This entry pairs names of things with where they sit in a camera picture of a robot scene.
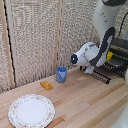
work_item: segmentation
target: white plate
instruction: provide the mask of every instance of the white plate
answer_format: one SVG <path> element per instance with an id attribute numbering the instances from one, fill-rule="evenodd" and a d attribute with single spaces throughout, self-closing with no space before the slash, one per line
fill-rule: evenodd
<path id="1" fill-rule="evenodd" d="M 11 105 L 8 117 L 16 128 L 44 128 L 52 120 L 55 109 L 52 102 L 41 95 L 25 95 Z"/>

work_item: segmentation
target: cup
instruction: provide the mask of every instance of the cup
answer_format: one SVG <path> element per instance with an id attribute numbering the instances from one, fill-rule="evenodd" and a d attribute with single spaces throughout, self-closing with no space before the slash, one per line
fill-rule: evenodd
<path id="1" fill-rule="evenodd" d="M 63 66 L 59 66 L 56 69 L 56 81 L 64 83 L 66 81 L 67 69 Z"/>

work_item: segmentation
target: yellow sponge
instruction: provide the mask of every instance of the yellow sponge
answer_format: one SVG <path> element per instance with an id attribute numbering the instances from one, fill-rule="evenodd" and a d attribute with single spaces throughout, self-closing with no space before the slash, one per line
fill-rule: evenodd
<path id="1" fill-rule="evenodd" d="M 108 55 L 107 55 L 107 60 L 110 60 L 111 57 L 112 57 L 112 55 L 113 55 L 113 53 L 109 51 L 109 52 L 108 52 Z"/>
<path id="2" fill-rule="evenodd" d="M 44 87 L 46 90 L 50 90 L 53 89 L 53 86 L 51 84 L 49 84 L 47 81 L 42 81 L 40 82 L 40 85 L 42 87 Z"/>

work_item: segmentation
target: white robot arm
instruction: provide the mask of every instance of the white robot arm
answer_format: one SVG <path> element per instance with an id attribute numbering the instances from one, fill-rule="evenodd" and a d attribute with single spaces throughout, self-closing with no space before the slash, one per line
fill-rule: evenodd
<path id="1" fill-rule="evenodd" d="M 87 42 L 71 56 L 71 62 L 74 65 L 87 66 L 85 73 L 92 73 L 95 66 L 99 67 L 105 63 L 109 47 L 115 36 L 115 21 L 123 4 L 128 5 L 128 1 L 98 1 L 92 23 L 100 37 L 99 48 L 93 42 Z"/>

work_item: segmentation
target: wooden countertop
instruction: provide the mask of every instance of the wooden countertop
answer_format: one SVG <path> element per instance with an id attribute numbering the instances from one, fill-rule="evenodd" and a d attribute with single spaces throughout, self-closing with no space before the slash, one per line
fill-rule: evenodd
<path id="1" fill-rule="evenodd" d="M 110 72 L 106 75 L 112 78 L 108 85 L 74 68 L 67 72 L 65 83 L 56 82 L 53 75 L 0 94 L 0 128 L 14 128 L 8 119 L 9 107 L 28 94 L 42 95 L 53 102 L 55 117 L 47 128 L 109 128 L 128 101 L 128 85 L 122 77 Z M 53 89 L 46 91 L 40 86 L 44 80 Z"/>

